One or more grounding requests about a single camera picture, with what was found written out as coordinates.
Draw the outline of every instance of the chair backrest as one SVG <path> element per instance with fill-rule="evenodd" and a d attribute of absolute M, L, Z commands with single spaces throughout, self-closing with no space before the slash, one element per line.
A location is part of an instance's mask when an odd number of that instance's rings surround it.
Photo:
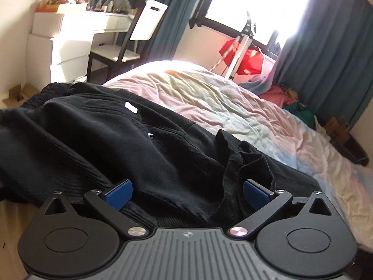
<path fill-rule="evenodd" d="M 145 7 L 140 14 L 130 40 L 150 40 L 167 7 L 160 2 L 146 0 Z"/>
<path fill-rule="evenodd" d="M 135 18 L 124 38 L 117 63 L 121 63 L 129 41 L 150 40 L 161 22 L 167 5 L 154 0 L 146 0 L 137 11 Z"/>

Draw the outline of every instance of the black device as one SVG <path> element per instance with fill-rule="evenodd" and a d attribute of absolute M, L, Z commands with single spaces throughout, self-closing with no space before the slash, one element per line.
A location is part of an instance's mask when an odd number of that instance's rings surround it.
<path fill-rule="evenodd" d="M 157 228 L 119 212 L 125 180 L 79 198 L 55 192 L 18 244 L 28 280 L 348 280 L 357 253 L 350 230 L 323 192 L 296 198 L 253 180 L 243 186 L 257 211 L 230 228 Z M 90 218 L 77 211 L 90 213 Z"/>

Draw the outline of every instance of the white chair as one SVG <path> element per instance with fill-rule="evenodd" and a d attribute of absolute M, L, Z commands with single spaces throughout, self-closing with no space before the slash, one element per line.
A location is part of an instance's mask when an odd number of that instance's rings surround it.
<path fill-rule="evenodd" d="M 129 41 L 150 40 L 166 10 L 167 5 L 154 0 L 146 0 L 143 6 L 137 11 L 122 46 L 114 44 L 91 48 L 87 69 L 87 82 L 90 81 L 93 59 L 97 59 L 107 65 L 107 81 L 111 79 L 113 69 L 120 68 L 123 64 L 130 65 L 140 62 L 141 55 L 127 49 Z"/>

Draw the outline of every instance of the sunlight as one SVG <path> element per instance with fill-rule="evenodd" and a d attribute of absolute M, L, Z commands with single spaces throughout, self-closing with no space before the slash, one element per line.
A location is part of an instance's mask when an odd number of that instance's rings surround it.
<path fill-rule="evenodd" d="M 246 10 L 256 22 L 254 39 L 267 44 L 274 30 L 281 47 L 299 27 L 308 0 L 213 0 L 206 17 L 242 31 L 246 24 Z"/>

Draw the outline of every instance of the black jeans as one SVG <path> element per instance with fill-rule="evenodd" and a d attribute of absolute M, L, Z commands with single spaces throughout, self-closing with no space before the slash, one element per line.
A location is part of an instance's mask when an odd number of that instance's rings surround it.
<path fill-rule="evenodd" d="M 130 179 L 134 195 L 121 211 L 148 229 L 229 228 L 254 212 L 243 198 L 247 179 L 297 197 L 320 190 L 223 130 L 214 136 L 126 90 L 92 84 L 51 84 L 2 111 L 0 148 L 0 180 L 36 205 L 55 190 L 82 196 Z"/>

